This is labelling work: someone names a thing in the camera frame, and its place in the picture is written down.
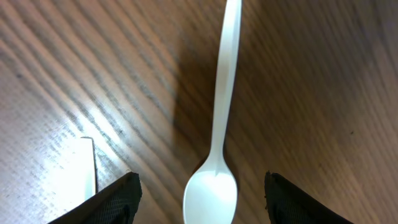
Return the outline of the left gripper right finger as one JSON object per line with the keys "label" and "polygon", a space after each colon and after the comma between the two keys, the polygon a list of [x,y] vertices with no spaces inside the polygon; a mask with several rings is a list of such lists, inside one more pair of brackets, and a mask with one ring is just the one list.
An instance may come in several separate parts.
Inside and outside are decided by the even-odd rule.
{"label": "left gripper right finger", "polygon": [[351,223],[278,173],[266,172],[264,191],[271,224]]}

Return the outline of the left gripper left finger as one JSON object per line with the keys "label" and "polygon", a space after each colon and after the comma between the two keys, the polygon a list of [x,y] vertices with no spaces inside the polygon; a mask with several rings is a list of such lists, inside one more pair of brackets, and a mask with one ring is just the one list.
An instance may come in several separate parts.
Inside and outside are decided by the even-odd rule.
{"label": "left gripper left finger", "polygon": [[139,174],[128,172],[50,224],[132,224],[141,197]]}

